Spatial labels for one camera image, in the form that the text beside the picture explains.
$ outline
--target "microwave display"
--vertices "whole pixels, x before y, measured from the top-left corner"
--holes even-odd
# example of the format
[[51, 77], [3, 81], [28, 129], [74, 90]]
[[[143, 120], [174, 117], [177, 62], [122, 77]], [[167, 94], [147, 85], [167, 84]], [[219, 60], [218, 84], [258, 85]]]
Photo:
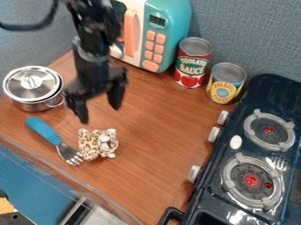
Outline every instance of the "microwave display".
[[150, 15], [150, 22], [151, 23], [154, 23], [156, 25], [161, 25], [161, 26], [165, 26], [165, 19], [163, 18], [158, 18], [158, 17], [155, 17], [153, 15]]

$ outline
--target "leopard plush toy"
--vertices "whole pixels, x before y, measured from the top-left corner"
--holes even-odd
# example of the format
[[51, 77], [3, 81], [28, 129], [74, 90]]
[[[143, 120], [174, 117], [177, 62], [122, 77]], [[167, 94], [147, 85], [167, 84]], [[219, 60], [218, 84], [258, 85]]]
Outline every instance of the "leopard plush toy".
[[78, 130], [78, 146], [86, 161], [94, 160], [99, 156], [115, 158], [114, 152], [118, 147], [116, 130], [111, 128], [89, 132], [86, 129], [80, 129]]

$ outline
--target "microwave handle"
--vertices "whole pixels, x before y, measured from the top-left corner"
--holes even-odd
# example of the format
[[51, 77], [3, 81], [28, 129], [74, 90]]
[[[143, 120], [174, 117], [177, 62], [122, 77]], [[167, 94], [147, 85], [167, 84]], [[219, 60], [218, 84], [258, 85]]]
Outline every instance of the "microwave handle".
[[125, 55], [134, 57], [136, 45], [139, 42], [139, 18], [133, 10], [127, 10], [124, 15], [124, 47]]

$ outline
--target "can lid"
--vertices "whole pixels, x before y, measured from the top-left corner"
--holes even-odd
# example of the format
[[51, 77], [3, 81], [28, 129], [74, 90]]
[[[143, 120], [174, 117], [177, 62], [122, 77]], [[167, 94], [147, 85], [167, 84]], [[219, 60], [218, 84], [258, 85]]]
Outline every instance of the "can lid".
[[205, 39], [191, 37], [180, 42], [180, 49], [190, 56], [203, 56], [212, 52], [212, 46]]
[[28, 66], [12, 70], [4, 79], [4, 92], [21, 102], [36, 102], [55, 94], [62, 80], [52, 69]]
[[229, 83], [244, 82], [246, 80], [246, 72], [238, 65], [228, 62], [221, 62], [213, 66], [212, 75]]

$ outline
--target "red burner center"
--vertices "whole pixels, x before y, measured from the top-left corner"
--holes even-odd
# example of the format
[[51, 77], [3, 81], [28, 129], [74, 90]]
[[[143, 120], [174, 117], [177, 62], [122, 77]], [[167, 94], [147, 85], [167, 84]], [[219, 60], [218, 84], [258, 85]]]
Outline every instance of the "red burner center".
[[264, 132], [265, 132], [266, 134], [271, 135], [271, 134], [273, 134], [273, 133], [275, 132], [275, 130], [274, 130], [272, 127], [265, 127], [265, 128], [264, 128]]
[[250, 185], [250, 186], [257, 186], [257, 184], [259, 183], [259, 180], [257, 177], [250, 175], [246, 177], [246, 182]]

